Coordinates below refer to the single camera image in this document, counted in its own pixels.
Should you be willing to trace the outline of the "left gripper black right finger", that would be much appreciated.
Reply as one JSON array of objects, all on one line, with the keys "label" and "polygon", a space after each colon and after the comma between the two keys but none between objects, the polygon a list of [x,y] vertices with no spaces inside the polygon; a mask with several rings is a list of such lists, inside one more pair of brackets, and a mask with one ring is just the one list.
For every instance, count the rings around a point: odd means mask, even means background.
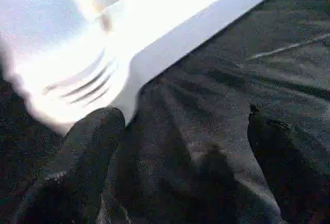
[{"label": "left gripper black right finger", "polygon": [[247,138],[288,223],[329,223],[329,151],[293,124],[250,106]]}]

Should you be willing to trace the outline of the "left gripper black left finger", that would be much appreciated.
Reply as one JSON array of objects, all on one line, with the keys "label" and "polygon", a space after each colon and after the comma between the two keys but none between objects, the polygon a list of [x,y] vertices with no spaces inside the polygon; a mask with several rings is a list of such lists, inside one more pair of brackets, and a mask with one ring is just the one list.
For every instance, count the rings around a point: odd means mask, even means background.
[{"label": "left gripper black left finger", "polygon": [[14,214],[14,223],[95,223],[110,159],[125,129],[117,108],[97,109],[65,135]]}]

